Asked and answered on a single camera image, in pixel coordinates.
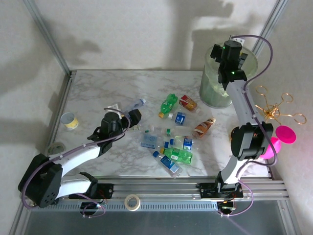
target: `green plastic bottle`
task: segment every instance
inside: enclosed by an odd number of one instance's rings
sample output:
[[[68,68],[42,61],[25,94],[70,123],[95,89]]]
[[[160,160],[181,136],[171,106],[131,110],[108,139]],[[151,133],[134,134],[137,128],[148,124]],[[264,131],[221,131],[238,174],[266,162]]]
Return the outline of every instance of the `green plastic bottle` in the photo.
[[[172,110],[177,100],[178,97],[175,94],[169,94],[166,100],[161,104],[161,111],[159,112],[158,116],[160,118],[164,118],[164,115],[168,114]]]
[[[161,148],[161,154],[181,163],[191,164],[192,153],[178,148]]]

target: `trash bin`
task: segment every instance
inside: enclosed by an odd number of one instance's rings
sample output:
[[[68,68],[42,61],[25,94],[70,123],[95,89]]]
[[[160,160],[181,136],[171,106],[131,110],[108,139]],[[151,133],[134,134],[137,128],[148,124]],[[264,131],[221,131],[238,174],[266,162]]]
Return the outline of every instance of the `trash bin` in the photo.
[[[205,54],[204,69],[200,85],[200,98],[208,106],[212,108],[225,108],[232,101],[224,90],[222,84],[219,83],[218,69],[220,64],[210,57],[213,46],[210,47]],[[253,52],[245,47],[242,48],[243,53],[247,54],[242,70],[245,71],[248,79],[255,76],[258,69],[258,60]]]

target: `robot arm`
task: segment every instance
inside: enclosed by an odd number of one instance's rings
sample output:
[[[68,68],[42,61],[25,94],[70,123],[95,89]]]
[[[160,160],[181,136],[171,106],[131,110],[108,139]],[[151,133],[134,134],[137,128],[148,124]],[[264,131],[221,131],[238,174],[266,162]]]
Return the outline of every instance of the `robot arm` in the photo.
[[[214,45],[211,53],[211,58],[220,63],[219,83],[223,85],[223,88],[231,97],[240,124],[240,127],[236,127],[231,134],[230,145],[233,155],[227,166],[218,174],[216,179],[217,193],[236,191],[239,186],[238,180],[247,168],[247,161],[258,159],[266,151],[268,141],[255,118],[262,122],[262,126],[269,137],[273,133],[272,124],[266,124],[255,109],[248,87],[244,89],[247,77],[241,66],[247,55],[241,54],[241,49],[242,45],[240,43],[228,40],[223,47]],[[254,117],[251,114],[245,95],[254,109]]]
[[[141,113],[138,109],[130,111],[129,116],[131,127],[137,125],[141,120]],[[122,134],[128,124],[126,117],[120,119],[117,113],[106,113],[101,121],[101,126],[97,127],[94,133],[87,138],[94,142],[100,141],[98,144],[84,145],[82,149],[70,150],[66,154],[64,152],[49,157],[43,154],[35,156],[20,181],[18,190],[22,192],[26,181],[37,168],[50,159],[61,156],[60,159],[43,166],[32,178],[26,188],[26,196],[41,208],[52,204],[59,197],[70,194],[85,193],[89,197],[93,197],[97,190],[97,180],[94,177],[86,172],[81,172],[75,176],[66,176],[66,174],[84,162],[106,153],[112,147],[113,142],[117,140],[114,137]]]

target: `brown bottle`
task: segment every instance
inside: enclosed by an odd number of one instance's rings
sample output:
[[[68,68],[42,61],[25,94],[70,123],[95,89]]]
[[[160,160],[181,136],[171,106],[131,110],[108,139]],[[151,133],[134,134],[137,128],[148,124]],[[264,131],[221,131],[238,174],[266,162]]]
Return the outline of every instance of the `brown bottle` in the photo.
[[[209,130],[209,128],[215,123],[215,118],[209,118],[207,121],[202,122],[199,124],[192,132],[192,135],[196,139],[202,138]]]

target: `tabletop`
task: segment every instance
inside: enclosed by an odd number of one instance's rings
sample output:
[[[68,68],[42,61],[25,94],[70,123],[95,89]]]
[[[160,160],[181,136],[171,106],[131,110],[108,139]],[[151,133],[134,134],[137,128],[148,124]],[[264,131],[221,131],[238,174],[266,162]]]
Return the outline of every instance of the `tabletop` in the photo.
[[[183,169],[180,176],[217,176],[230,159],[228,135],[238,125],[238,119],[232,105],[213,109],[201,101],[201,76],[201,71],[79,70],[64,108],[64,113],[75,114],[79,125],[74,130],[68,130],[60,124],[55,141],[63,143],[67,150],[90,142],[87,137],[100,126],[105,113],[103,108],[116,102],[124,106],[137,98],[146,99],[139,109],[142,127],[153,124],[173,128],[176,124],[172,120],[158,117],[160,105],[170,93],[178,97],[186,94],[201,109],[200,114],[194,114],[183,107],[178,108],[187,114],[188,125],[195,127],[210,117],[214,117],[216,122],[198,141],[199,148],[193,150],[191,164],[179,163]],[[107,153],[80,165],[74,172],[85,171],[93,176],[169,176],[153,159],[149,149],[140,147],[140,135],[138,132],[127,132],[124,138],[113,143]],[[268,177],[268,170],[254,164],[249,166],[244,176]]]

